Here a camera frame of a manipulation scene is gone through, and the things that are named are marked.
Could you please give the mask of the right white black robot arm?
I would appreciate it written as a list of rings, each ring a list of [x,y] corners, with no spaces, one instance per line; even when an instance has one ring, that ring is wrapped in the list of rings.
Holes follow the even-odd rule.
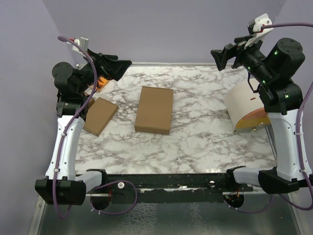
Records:
[[[212,50],[217,69],[225,69],[234,58],[232,68],[243,66],[249,76],[258,82],[256,93],[264,105],[274,133],[277,166],[272,169],[255,169],[245,166],[227,170],[225,187],[238,190],[242,184],[261,187],[268,194],[284,194],[313,184],[313,173],[306,162],[305,146],[301,140],[303,95],[292,76],[305,60],[303,48],[291,38],[281,38],[268,56],[259,41],[248,46],[248,36],[236,38],[234,44],[222,50]]]

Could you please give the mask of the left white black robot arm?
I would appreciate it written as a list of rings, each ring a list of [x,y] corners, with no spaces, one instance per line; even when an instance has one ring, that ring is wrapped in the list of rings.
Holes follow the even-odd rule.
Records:
[[[132,62],[116,55],[87,51],[91,62],[75,69],[68,62],[60,62],[52,69],[57,93],[57,138],[53,155],[42,179],[35,182],[36,192],[49,205],[81,205],[86,193],[103,193],[108,181],[104,170],[88,170],[77,177],[75,157],[78,141],[86,121],[91,95],[85,95],[94,79],[104,77],[119,81]]]

